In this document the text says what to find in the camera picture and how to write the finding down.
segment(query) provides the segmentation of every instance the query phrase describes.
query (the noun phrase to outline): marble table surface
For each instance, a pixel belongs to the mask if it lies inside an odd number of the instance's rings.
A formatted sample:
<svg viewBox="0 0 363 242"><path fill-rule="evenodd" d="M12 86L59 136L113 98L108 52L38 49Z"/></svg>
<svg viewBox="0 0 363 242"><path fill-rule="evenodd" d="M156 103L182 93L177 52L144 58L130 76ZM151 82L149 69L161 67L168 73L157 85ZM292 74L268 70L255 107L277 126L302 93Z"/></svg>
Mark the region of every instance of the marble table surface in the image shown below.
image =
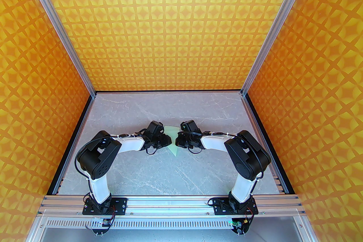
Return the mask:
<svg viewBox="0 0 363 242"><path fill-rule="evenodd" d="M236 133L244 129L255 136L237 91L97 94L58 194L81 195L89 191L86 179L76 172L73 159L98 131L134 133L152 120L179 126L190 119L202 131ZM145 151L119 154L107 173L114 195L228 194L236 177L237 171L226 152L203 150L194 155L178 148L174 156L167 147L154 155ZM279 193L269 168L253 193Z"/></svg>

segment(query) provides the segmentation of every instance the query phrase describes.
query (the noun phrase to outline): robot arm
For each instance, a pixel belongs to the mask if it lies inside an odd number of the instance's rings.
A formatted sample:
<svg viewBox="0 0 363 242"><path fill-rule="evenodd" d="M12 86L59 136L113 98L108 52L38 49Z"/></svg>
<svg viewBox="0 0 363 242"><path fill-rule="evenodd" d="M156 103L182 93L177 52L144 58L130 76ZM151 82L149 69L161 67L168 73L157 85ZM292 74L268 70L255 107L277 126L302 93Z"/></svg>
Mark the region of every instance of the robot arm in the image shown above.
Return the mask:
<svg viewBox="0 0 363 242"><path fill-rule="evenodd" d="M244 210L252 198L251 193L257 180L271 162L270 156L246 130L236 135L222 132L201 132L193 120L183 122L176 145L183 148L198 147L202 150L215 149L228 152L238 172L237 180L229 196L229 204L237 213Z"/></svg>
<svg viewBox="0 0 363 242"><path fill-rule="evenodd" d="M147 152L150 147L157 150L168 146L171 138L163 132L164 126L156 121L132 135L110 135L102 130L79 150L76 159L88 178L90 200L98 212L105 214L109 211L111 193L106 174L117 154L132 150Z"/></svg>

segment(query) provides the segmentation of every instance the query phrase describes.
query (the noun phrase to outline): perforated metal panel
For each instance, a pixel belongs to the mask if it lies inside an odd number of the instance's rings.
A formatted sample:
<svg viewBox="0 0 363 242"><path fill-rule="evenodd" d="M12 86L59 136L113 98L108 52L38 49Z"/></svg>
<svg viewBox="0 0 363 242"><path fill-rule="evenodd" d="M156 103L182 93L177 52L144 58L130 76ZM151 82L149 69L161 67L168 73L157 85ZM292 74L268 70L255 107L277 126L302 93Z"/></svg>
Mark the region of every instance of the perforated metal panel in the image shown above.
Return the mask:
<svg viewBox="0 0 363 242"><path fill-rule="evenodd" d="M47 228L82 229L86 226L92 229L102 227L103 218L53 218L46 222ZM200 218L200 219L135 219L116 218L112 229L231 229L230 218Z"/></svg>

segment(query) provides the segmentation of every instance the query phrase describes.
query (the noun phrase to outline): green cloth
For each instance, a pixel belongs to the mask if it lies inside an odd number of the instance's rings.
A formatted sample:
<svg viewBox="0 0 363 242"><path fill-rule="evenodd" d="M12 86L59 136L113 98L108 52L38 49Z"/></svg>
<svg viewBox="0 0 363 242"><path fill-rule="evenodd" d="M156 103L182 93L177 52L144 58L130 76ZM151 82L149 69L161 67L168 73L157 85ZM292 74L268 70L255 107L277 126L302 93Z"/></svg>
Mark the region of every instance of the green cloth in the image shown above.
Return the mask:
<svg viewBox="0 0 363 242"><path fill-rule="evenodd" d="M175 156L178 151L178 146L175 145L175 139L178 137L178 132L180 132L180 127L164 126L164 133L169 135L171 138L171 144L168 146L168 148Z"/></svg>

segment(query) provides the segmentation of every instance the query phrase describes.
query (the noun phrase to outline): orange patterned wall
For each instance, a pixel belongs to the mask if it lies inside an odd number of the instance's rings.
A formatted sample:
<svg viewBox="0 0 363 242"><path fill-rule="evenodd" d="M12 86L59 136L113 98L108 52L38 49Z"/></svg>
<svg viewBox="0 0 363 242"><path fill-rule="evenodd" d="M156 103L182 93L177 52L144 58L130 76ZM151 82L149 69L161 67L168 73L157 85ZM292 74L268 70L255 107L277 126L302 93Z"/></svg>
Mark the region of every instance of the orange patterned wall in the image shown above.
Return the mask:
<svg viewBox="0 0 363 242"><path fill-rule="evenodd" d="M363 0L297 0L249 95L321 241L363 241Z"/></svg>
<svg viewBox="0 0 363 242"><path fill-rule="evenodd" d="M0 233L24 241L88 98L39 0L0 0Z"/></svg>
<svg viewBox="0 0 363 242"><path fill-rule="evenodd" d="M52 0L96 90L240 89L283 0Z"/></svg>

